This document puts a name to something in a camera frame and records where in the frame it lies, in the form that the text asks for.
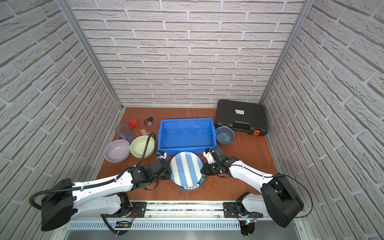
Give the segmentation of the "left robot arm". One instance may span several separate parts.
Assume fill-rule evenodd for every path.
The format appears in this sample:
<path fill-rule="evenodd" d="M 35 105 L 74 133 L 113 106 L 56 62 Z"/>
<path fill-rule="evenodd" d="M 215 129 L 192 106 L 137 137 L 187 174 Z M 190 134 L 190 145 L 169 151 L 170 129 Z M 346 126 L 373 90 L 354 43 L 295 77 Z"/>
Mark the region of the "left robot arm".
<path fill-rule="evenodd" d="M 169 162 L 156 159 L 153 164 L 126 167 L 118 175 L 96 181 L 61 180 L 50 190 L 32 194 L 29 203 L 41 212 L 43 232 L 85 216 L 134 217 L 136 211 L 127 193 L 145 189 L 160 180 L 170 180 L 171 174 Z"/>

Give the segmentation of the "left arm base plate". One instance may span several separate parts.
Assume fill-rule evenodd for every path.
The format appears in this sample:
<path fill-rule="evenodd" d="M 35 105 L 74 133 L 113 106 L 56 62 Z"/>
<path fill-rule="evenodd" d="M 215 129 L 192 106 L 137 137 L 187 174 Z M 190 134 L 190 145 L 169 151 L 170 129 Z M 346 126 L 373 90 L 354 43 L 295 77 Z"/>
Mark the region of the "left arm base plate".
<path fill-rule="evenodd" d="M 130 202 L 129 205 L 121 207 L 115 214 L 105 215 L 106 218 L 143 218 L 146 213 L 147 202 Z"/>

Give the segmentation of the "green rim lettered plate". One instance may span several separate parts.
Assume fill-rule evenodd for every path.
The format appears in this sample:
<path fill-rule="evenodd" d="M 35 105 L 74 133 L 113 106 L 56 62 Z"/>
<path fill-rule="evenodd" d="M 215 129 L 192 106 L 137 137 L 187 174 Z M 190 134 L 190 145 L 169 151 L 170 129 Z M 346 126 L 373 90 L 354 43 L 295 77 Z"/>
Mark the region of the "green rim lettered plate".
<path fill-rule="evenodd" d="M 187 191 L 187 192 L 195 191 L 195 190 L 199 189 L 204 184 L 206 178 L 207 178 L 207 176 L 203 175 L 202 178 L 200 179 L 200 181 L 196 185 L 193 185 L 191 187 L 178 186 L 178 188 L 181 190 Z"/>

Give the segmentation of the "blue striped plate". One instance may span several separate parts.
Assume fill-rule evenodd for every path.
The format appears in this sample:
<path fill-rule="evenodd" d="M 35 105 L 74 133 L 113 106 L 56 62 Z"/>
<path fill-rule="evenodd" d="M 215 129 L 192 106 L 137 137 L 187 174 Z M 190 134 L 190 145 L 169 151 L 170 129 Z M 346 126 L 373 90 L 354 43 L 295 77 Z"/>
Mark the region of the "blue striped plate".
<path fill-rule="evenodd" d="M 191 152 L 181 152 L 175 155 L 171 159 L 170 167 L 171 179 L 177 186 L 191 187 L 196 185 L 203 176 L 201 173 L 203 162 Z"/>

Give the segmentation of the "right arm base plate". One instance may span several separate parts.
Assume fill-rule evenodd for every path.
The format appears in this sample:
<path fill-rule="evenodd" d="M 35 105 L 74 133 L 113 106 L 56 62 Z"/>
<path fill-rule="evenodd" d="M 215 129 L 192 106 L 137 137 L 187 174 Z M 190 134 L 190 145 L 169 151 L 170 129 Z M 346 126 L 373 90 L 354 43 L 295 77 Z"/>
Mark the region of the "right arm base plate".
<path fill-rule="evenodd" d="M 257 212 L 249 212 L 241 203 L 224 202 L 223 203 L 225 218 L 263 218 L 264 215 Z"/>

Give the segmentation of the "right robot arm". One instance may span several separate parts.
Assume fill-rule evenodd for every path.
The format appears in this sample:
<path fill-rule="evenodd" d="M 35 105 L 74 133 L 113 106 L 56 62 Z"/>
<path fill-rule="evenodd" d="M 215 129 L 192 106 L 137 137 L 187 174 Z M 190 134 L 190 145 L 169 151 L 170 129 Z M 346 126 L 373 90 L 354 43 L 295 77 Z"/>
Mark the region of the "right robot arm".
<path fill-rule="evenodd" d="M 203 156 L 207 163 L 202 168 L 206 176 L 226 174 L 243 181 L 261 195 L 246 192 L 236 200 L 232 212 L 239 218 L 269 216 L 280 227 L 286 228 L 303 210 L 304 203 L 287 176 L 272 175 L 256 170 L 235 157 L 228 157 L 218 146 L 206 149 Z"/>

